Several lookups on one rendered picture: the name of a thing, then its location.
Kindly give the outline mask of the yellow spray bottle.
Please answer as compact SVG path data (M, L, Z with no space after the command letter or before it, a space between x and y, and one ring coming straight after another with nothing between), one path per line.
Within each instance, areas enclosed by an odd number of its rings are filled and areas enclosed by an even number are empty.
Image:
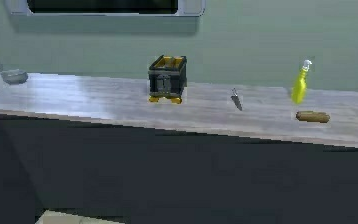
M301 67L299 74L294 82L294 85L291 89L291 100L294 104L301 104L304 100L307 90L306 77L309 73L311 65L312 61L306 59L303 62L303 66Z

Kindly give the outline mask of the grey bowl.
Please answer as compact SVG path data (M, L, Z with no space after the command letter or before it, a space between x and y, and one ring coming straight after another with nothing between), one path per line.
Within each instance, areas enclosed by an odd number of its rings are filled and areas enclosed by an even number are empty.
M22 84L28 79L27 72L20 69L2 71L1 75L3 81L9 85Z

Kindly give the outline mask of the dark grey kitchen counter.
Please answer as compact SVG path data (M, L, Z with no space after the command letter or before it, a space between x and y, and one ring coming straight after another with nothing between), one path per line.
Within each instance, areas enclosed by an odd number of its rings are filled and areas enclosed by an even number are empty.
M243 110L231 99L235 88ZM126 224L358 224L358 92L31 74L0 86L0 135L52 211Z

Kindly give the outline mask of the black and yellow toaster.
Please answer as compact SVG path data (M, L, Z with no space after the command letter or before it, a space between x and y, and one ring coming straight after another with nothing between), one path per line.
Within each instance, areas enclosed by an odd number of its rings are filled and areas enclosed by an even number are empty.
M166 98L173 104L181 104L187 86L186 65L186 56L159 56L148 69L149 101Z

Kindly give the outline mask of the grey knife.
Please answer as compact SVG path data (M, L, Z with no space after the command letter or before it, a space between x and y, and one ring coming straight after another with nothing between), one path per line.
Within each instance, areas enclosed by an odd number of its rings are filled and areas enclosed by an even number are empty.
M242 104L241 104L241 102L240 102L240 98L239 98L239 96L238 96L237 91L236 91L235 88L232 89L231 99L233 100L235 106L236 106L240 111L242 111L242 110L243 110Z

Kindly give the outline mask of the white framed window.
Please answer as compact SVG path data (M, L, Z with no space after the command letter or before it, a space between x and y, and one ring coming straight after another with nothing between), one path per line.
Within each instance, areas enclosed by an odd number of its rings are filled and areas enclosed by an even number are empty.
M13 15L199 17L206 0L4 0Z

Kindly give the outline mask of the brown bread loaf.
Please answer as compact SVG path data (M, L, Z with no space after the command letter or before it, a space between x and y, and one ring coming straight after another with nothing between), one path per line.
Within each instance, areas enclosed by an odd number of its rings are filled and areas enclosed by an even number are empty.
M298 121L328 123L330 116L325 112L298 111L295 115Z

